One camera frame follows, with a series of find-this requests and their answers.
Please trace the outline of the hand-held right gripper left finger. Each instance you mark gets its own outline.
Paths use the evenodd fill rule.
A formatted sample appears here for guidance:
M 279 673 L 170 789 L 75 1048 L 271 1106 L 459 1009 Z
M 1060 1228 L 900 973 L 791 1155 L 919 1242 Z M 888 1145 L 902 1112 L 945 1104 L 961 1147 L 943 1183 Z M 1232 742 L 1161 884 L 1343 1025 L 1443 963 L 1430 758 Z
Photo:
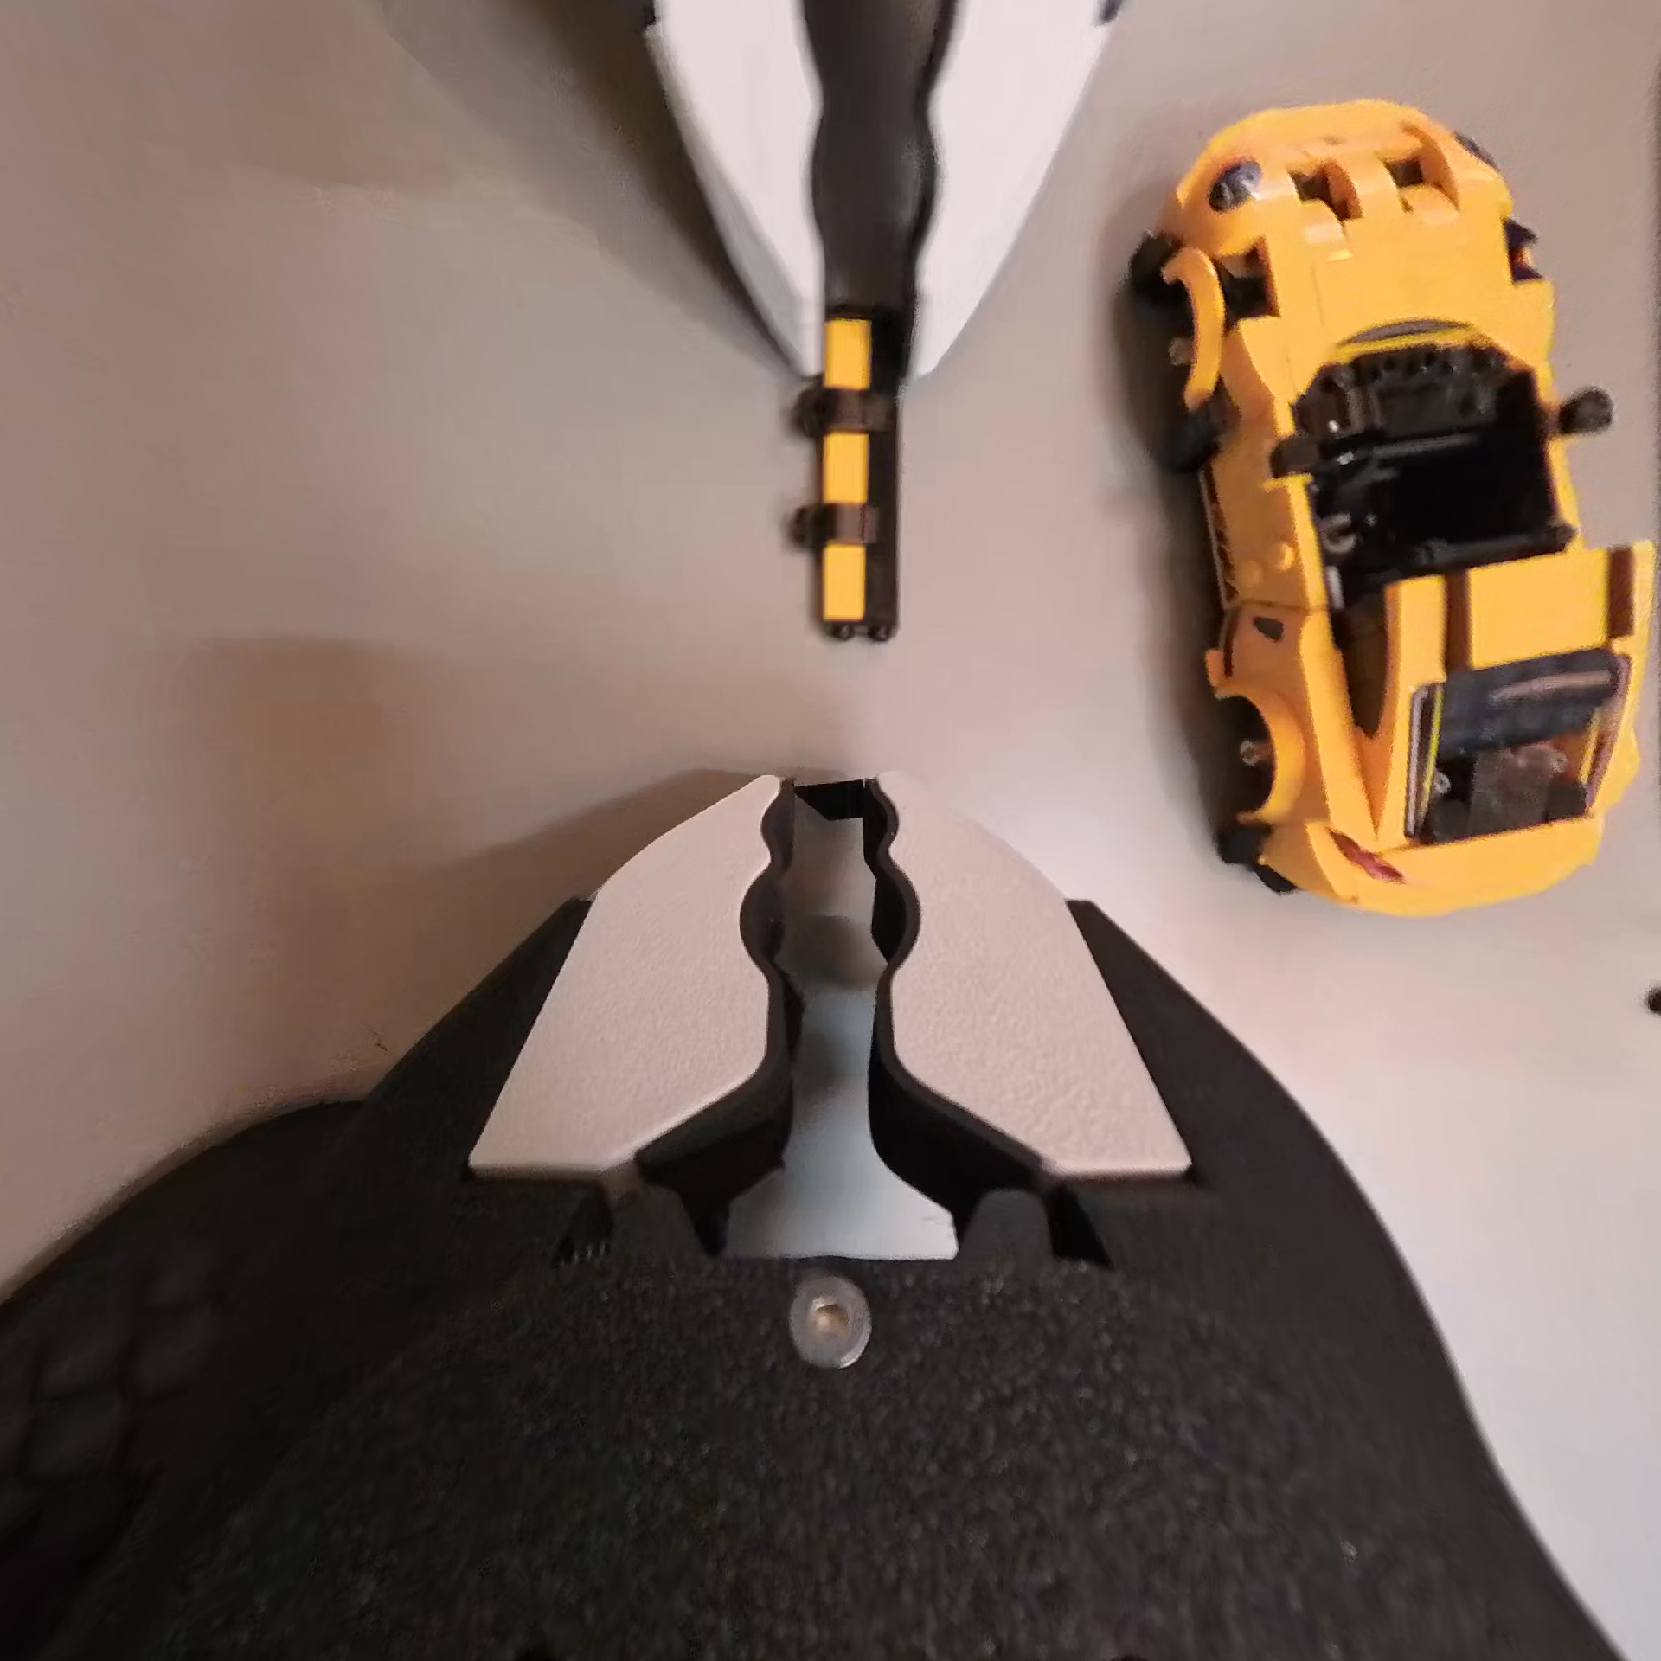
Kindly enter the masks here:
M 797 991 L 779 967 L 797 795 L 759 775 L 587 902 L 469 1153 L 480 1179 L 666 1191 L 710 1254 L 795 1121 Z

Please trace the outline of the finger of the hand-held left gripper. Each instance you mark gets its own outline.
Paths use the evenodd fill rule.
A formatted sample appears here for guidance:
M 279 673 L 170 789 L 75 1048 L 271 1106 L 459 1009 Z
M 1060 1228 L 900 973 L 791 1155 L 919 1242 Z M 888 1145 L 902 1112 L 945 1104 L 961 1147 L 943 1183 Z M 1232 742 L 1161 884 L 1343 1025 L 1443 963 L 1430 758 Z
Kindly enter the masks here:
M 789 368 L 880 287 L 878 4 L 652 4 L 647 46 L 726 255 Z
M 1004 267 L 1115 22 L 1115 2 L 951 4 L 925 95 L 906 378 L 931 374 Z

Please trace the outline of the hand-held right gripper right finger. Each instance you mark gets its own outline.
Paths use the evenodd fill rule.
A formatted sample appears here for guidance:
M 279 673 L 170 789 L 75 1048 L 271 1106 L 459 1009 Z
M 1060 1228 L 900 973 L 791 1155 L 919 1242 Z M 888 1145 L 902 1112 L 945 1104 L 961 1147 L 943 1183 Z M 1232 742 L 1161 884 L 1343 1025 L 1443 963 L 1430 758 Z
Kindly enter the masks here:
M 1095 1250 L 1091 1205 L 1192 1157 L 1062 890 L 902 773 L 872 779 L 872 1139 L 955 1250 Z

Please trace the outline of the black and yellow lego strip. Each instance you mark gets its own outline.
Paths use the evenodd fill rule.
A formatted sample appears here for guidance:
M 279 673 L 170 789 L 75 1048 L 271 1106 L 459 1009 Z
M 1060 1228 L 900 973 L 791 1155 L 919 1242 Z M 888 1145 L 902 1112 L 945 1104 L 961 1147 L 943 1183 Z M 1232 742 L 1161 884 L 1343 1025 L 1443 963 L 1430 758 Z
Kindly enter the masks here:
M 791 534 L 817 562 L 819 627 L 838 641 L 886 643 L 900 627 L 904 344 L 894 311 L 828 311 L 821 372 L 793 404 L 817 449 L 817 491 Z

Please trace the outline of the yellow lego car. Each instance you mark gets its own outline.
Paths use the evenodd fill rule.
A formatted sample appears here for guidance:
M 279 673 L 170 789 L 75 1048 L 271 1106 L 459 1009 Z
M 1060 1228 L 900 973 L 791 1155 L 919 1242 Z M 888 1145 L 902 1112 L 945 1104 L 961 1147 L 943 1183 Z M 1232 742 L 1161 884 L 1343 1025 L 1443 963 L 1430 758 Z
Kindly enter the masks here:
M 1218 584 L 1216 847 L 1402 920 L 1594 862 L 1635 779 L 1653 542 L 1596 546 L 1554 293 L 1499 164 L 1380 99 L 1218 133 L 1137 245 Z

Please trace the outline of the black mesh chair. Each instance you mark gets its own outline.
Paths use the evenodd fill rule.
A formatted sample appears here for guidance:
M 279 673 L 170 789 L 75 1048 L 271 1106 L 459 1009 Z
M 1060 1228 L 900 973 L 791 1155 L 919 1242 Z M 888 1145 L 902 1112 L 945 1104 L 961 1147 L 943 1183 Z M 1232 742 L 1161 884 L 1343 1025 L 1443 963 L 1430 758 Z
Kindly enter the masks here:
M 2 1657 L 36 1657 L 172 1464 L 287 1203 L 362 1102 L 308 1104 L 156 1173 L 4 1299 Z

